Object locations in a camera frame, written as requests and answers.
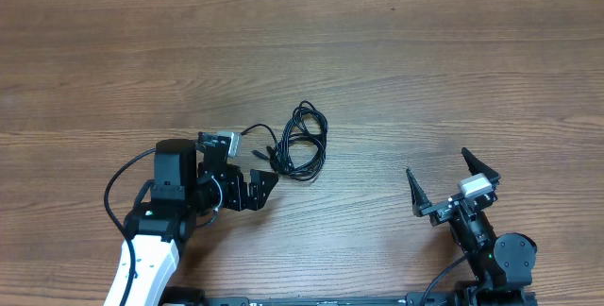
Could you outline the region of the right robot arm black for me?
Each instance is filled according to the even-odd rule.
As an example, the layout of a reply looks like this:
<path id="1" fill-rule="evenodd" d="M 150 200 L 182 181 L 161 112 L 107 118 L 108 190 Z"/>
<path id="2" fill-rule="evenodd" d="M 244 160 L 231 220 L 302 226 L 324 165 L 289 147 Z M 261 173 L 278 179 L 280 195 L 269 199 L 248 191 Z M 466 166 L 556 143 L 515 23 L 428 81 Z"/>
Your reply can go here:
<path id="1" fill-rule="evenodd" d="M 437 204 L 428 199 L 411 169 L 406 170 L 413 214 L 427 216 L 433 227 L 447 223 L 462 251 L 423 293 L 408 293 L 406 300 L 416 298 L 419 305 L 535 305 L 536 295 L 525 288 L 532 284 L 538 247 L 522 233 L 495 234 L 484 210 L 497 201 L 500 175 L 469 149 L 464 147 L 461 154 L 470 177 L 459 182 L 456 194 Z M 469 264 L 474 278 L 457 282 L 451 292 L 435 293 L 434 287 L 462 263 Z"/>

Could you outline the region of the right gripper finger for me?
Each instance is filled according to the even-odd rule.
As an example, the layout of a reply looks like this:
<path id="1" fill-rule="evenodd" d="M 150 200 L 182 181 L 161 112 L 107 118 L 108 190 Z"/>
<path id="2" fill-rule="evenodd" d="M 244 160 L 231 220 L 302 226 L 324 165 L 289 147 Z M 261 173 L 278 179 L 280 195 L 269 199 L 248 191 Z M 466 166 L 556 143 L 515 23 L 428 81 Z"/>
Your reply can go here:
<path id="1" fill-rule="evenodd" d="M 461 154 L 473 176 L 483 174 L 493 186 L 499 184 L 500 175 L 493 168 L 479 160 L 468 148 L 463 147 Z"/>
<path id="2" fill-rule="evenodd" d="M 432 203 L 417 182 L 409 167 L 406 169 L 406 175 L 411 189 L 412 212 L 415 216 L 424 216 L 425 210 L 429 209 L 432 206 Z"/>

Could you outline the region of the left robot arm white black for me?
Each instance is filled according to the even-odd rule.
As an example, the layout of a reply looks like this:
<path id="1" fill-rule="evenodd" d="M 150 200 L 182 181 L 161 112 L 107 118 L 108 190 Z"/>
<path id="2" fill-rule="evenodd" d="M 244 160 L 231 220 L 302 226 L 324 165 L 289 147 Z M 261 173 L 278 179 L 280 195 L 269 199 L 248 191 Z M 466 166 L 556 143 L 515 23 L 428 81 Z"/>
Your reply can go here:
<path id="1" fill-rule="evenodd" d="M 184 248 L 200 228 L 229 209 L 258 211 L 277 185 L 278 175 L 253 170 L 244 180 L 241 168 L 228 163 L 239 152 L 233 132 L 199 133 L 194 140 L 167 139 L 150 149 L 154 177 L 137 194 L 125 220 L 119 265 L 106 297 L 108 305 L 207 305 L 201 289 L 168 284 Z"/>

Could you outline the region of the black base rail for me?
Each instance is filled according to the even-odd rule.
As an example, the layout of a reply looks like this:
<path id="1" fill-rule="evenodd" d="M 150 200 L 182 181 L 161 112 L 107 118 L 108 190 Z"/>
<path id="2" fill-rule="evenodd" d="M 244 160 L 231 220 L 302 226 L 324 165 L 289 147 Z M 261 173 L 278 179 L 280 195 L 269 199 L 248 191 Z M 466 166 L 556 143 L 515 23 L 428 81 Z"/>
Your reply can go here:
<path id="1" fill-rule="evenodd" d="M 454 292 L 433 292 L 422 302 L 423 293 L 413 292 L 395 297 L 291 297 L 291 298 L 248 298 L 207 297 L 202 289 L 168 287 L 159 301 L 159 306 L 453 306 L 467 305 Z"/>

